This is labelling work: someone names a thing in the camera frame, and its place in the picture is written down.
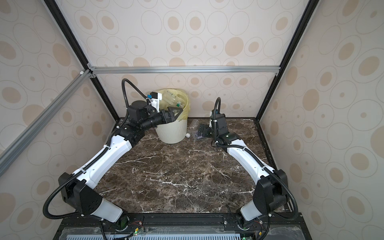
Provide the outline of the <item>soda water bottle blue cap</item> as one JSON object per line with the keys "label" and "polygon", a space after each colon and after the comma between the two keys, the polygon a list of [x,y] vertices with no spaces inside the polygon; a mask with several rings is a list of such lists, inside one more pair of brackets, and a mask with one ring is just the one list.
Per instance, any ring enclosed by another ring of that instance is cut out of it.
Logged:
{"label": "soda water bottle blue cap", "polygon": [[194,133],[194,140],[200,140],[208,137],[209,134],[207,133],[207,129],[204,126],[200,126],[199,129]]}

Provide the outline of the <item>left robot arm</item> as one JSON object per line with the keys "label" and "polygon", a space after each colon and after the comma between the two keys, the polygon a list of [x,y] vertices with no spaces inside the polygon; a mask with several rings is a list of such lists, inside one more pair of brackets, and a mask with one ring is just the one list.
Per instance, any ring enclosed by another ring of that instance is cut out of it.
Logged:
{"label": "left robot arm", "polygon": [[[145,136],[148,129],[173,123],[183,112],[182,108],[160,109],[162,95],[151,92],[144,95],[130,80],[122,79],[122,91],[126,115],[119,120],[109,134],[106,144],[91,160],[72,174],[62,174],[59,187],[54,190],[43,205],[43,215],[47,219],[59,220],[71,216],[93,216],[108,221],[123,229],[129,221],[124,210],[105,200],[94,189],[107,171]],[[75,209],[64,215],[53,215],[49,205],[57,194]]]}

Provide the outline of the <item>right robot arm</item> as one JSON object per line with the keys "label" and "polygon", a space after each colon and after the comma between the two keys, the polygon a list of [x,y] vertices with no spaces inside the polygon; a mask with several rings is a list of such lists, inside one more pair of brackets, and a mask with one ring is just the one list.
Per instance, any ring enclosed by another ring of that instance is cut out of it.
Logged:
{"label": "right robot arm", "polygon": [[220,113],[221,98],[218,97],[210,116],[209,124],[201,124],[202,137],[211,138],[214,148],[223,149],[236,159],[253,179],[256,188],[253,199],[241,207],[236,215],[238,225],[247,228],[249,223],[258,217],[272,214],[276,209],[292,202],[292,215],[287,217],[276,213],[276,216],[293,221],[299,216],[297,201],[289,190],[288,178],[283,170],[275,170],[265,164],[247,147],[241,137],[230,132],[225,114]]}

